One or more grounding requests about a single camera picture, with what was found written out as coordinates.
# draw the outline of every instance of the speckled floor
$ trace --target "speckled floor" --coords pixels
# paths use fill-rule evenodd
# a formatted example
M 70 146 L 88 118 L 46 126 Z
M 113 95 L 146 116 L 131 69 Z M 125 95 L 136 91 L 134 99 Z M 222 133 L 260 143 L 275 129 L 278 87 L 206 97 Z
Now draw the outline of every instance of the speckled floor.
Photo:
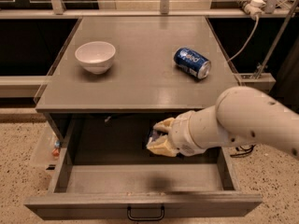
M 0 223 L 44 223 L 23 206 L 28 196 L 43 195 L 51 171 L 31 165 L 30 159 L 46 123 L 36 116 L 19 121 L 0 119 Z M 263 203 L 245 217 L 164 219 L 160 223 L 299 223 L 299 161 L 271 147 L 258 145 L 246 158 L 233 159 L 240 188 L 259 193 Z M 45 223 L 122 224 L 129 220 L 47 221 Z

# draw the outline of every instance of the soda can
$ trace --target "soda can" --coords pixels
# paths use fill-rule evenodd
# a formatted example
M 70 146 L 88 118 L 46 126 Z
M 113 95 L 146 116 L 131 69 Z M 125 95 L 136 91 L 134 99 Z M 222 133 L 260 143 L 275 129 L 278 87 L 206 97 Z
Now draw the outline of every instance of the soda can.
M 192 49 L 178 49 L 174 61 L 184 72 L 199 79 L 205 78 L 211 69 L 211 61 Z

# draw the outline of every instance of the white cable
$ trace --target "white cable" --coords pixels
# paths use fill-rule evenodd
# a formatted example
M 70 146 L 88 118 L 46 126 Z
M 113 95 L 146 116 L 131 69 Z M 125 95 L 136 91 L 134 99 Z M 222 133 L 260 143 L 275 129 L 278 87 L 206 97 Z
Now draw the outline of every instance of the white cable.
M 246 45 L 249 43 L 249 41 L 251 40 L 257 26 L 258 26 L 258 23 L 259 23 L 259 19 L 260 17 L 258 15 L 255 16 L 255 25 L 253 27 L 253 30 L 249 36 L 249 38 L 247 39 L 247 41 L 244 43 L 243 47 L 241 48 L 241 50 L 239 52 L 236 53 L 236 55 L 234 55 L 233 57 L 231 57 L 230 59 L 228 59 L 226 62 L 230 62 L 232 59 L 234 59 L 235 57 L 237 57 L 242 51 L 243 49 L 246 47 Z

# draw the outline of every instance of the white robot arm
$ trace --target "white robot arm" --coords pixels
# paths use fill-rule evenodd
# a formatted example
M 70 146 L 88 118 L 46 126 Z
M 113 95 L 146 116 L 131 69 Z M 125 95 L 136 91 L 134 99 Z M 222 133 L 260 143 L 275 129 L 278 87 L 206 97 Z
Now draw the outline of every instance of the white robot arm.
M 262 143 L 299 160 L 299 116 L 249 87 L 233 87 L 223 92 L 214 106 L 166 119 L 154 129 L 168 133 L 148 143 L 155 154 L 191 156 L 211 147 Z

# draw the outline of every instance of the grey table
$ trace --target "grey table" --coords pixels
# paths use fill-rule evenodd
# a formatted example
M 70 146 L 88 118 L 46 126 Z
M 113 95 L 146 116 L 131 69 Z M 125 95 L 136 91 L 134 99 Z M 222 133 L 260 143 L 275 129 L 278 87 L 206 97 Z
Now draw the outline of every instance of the grey table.
M 100 76 L 74 55 L 95 40 L 117 50 Z M 181 47 L 212 62 L 207 78 L 177 69 Z M 156 120 L 214 105 L 236 85 L 204 17 L 83 18 L 36 106 L 63 141 L 59 163 L 49 195 L 25 205 L 44 219 L 244 216 L 261 197 L 239 191 L 227 151 L 159 157 L 143 142 Z M 105 122 L 107 114 L 117 118 Z
M 76 49 L 91 41 L 116 47 L 103 75 L 85 71 Z M 188 47 L 212 63 L 203 80 L 179 70 L 173 57 Z M 84 17 L 36 109 L 43 113 L 201 109 L 237 82 L 205 17 Z

